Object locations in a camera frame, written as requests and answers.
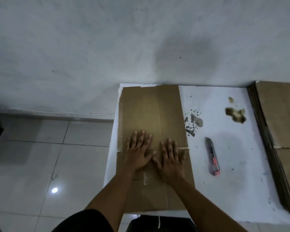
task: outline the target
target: finger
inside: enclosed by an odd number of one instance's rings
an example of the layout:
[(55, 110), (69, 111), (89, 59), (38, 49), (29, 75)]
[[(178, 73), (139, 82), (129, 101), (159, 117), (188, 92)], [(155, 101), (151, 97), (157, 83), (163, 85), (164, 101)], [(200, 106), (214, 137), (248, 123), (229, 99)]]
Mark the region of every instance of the finger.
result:
[(166, 151), (166, 148), (165, 148), (165, 146), (164, 146), (164, 142), (161, 142), (161, 150), (162, 150), (163, 158), (164, 158), (165, 160), (168, 160), (169, 157), (168, 157), (168, 153), (167, 153), (167, 151)]
[(168, 140), (168, 149), (169, 149), (169, 158), (171, 160), (174, 160), (174, 156), (173, 156), (173, 148), (172, 148), (172, 140), (169, 138)]
[(156, 151), (150, 152), (147, 156), (145, 156), (146, 164), (151, 160), (151, 158), (155, 155)]
[(177, 142), (174, 142), (174, 159), (178, 161), (178, 145)]
[(185, 158), (186, 158), (186, 151), (184, 151), (182, 157), (181, 157), (181, 160), (179, 161), (181, 164), (184, 164), (185, 162)]
[(137, 148), (141, 148), (141, 146), (143, 144), (143, 140), (144, 140), (144, 135), (145, 135), (145, 130), (142, 130), (139, 142), (138, 142), (138, 144), (136, 146)]
[(162, 165), (161, 165), (160, 161), (158, 160), (158, 157), (157, 156), (154, 156), (152, 158), (152, 160), (156, 163), (158, 170), (159, 171), (162, 171)]
[(131, 138), (128, 137), (128, 141), (127, 141), (127, 144), (126, 144), (126, 151), (130, 150), (130, 141), (131, 141)]
[(131, 145), (131, 148), (135, 148), (136, 146), (136, 136), (138, 135), (138, 132), (135, 131), (134, 134), (133, 134), (133, 139), (132, 139), (132, 145)]
[(148, 136), (146, 142), (145, 142), (144, 145), (142, 146), (142, 149), (143, 149), (144, 151), (147, 150), (147, 148), (148, 148), (148, 146), (149, 146), (149, 144), (150, 144), (150, 141), (151, 141), (151, 137), (152, 137), (152, 135), (150, 134), (150, 135)]

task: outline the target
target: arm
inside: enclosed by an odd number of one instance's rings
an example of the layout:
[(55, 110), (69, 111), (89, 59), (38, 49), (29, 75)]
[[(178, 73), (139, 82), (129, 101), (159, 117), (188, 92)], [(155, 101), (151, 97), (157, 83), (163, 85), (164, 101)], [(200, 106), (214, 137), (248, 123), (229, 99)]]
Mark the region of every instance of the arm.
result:
[(185, 154), (180, 160), (178, 159), (176, 142), (174, 143), (174, 154), (170, 139), (168, 141), (169, 155), (163, 142), (161, 143), (161, 148), (164, 158), (163, 166), (156, 156), (154, 156), (153, 160), (157, 164), (162, 178), (176, 191), (200, 231), (246, 231), (185, 180)]
[(100, 211), (114, 231), (118, 231), (133, 174), (136, 170), (143, 168), (152, 158), (152, 153), (145, 156), (151, 135), (143, 144), (144, 135), (145, 131), (143, 130), (137, 143), (137, 132), (135, 131), (131, 145), (130, 138), (128, 138), (124, 170), (116, 174), (85, 208)]

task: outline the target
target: white cord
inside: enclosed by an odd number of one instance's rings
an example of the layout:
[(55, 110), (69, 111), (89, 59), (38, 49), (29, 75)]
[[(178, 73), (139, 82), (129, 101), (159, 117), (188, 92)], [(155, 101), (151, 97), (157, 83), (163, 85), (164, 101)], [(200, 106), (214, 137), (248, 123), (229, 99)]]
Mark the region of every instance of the white cord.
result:
[(34, 111), (34, 112), (43, 112), (43, 113), (52, 113), (52, 114), (77, 114), (77, 115), (115, 115), (115, 113), (75, 113), (75, 112), (52, 112), (52, 111), (39, 111), (39, 110), (30, 110), (30, 109), (21, 109), (21, 108), (9, 108), (9, 110), (20, 110), (20, 111)]

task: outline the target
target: white wall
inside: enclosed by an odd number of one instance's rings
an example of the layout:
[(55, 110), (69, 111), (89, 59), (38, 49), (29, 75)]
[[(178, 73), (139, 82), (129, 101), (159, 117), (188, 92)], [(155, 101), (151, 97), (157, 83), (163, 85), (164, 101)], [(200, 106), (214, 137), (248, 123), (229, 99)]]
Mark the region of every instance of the white wall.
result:
[(0, 111), (114, 113), (120, 82), (253, 80), (290, 82), (290, 0), (0, 0)]

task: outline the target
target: forearm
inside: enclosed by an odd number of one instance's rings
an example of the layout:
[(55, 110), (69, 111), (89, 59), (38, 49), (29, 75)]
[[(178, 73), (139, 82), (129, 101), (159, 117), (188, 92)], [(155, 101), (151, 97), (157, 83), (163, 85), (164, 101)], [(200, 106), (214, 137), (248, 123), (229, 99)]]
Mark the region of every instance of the forearm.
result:
[(197, 191), (183, 177), (174, 180), (172, 187), (184, 203), (193, 222), (201, 232), (246, 231), (236, 221)]
[(85, 208), (100, 211), (114, 231), (118, 231), (124, 213), (132, 176), (129, 170), (116, 174)]

